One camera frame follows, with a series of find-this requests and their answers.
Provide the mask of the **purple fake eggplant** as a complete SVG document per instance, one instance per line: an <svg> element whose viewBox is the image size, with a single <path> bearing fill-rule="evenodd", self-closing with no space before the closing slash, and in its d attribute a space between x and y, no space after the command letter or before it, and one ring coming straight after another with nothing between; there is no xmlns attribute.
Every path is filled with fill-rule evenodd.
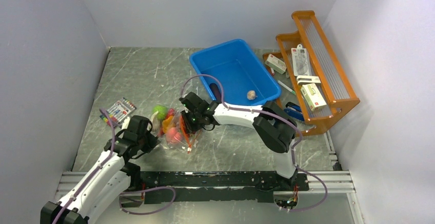
<svg viewBox="0 0 435 224"><path fill-rule="evenodd" d="M209 85L209 88L212 92L213 99L216 100L217 102L221 102L222 95L219 86L216 83L211 83Z"/></svg>

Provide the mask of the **clear zip bag red seal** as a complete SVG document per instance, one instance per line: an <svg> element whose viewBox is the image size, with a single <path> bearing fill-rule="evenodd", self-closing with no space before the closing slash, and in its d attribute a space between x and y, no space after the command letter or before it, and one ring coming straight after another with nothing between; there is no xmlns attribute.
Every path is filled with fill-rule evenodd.
<svg viewBox="0 0 435 224"><path fill-rule="evenodd" d="M191 132L185 124L181 113L163 105L153 107L151 125L148 128L152 134L161 138L169 149L179 149L190 154L199 142L202 131Z"/></svg>

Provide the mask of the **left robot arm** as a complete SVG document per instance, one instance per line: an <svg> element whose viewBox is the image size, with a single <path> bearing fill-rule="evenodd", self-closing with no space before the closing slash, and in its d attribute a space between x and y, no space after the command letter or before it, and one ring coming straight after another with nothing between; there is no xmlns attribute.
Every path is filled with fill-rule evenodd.
<svg viewBox="0 0 435 224"><path fill-rule="evenodd" d="M125 191L144 186L140 166L131 162L160 142L152 120L134 115L108 140L97 162L65 196L47 202L40 223L95 223L110 203Z"/></svg>

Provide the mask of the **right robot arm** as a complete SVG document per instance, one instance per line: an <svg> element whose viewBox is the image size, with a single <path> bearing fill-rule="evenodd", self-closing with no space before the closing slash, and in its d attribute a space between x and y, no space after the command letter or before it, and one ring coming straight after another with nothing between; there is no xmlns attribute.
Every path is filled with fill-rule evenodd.
<svg viewBox="0 0 435 224"><path fill-rule="evenodd" d="M262 106L240 106L219 101L208 103L193 92L179 100L185 108L181 117L187 133L220 125L254 129L274 153L278 186L282 190L290 190L296 184L298 170L293 149L297 125L275 102L267 101Z"/></svg>

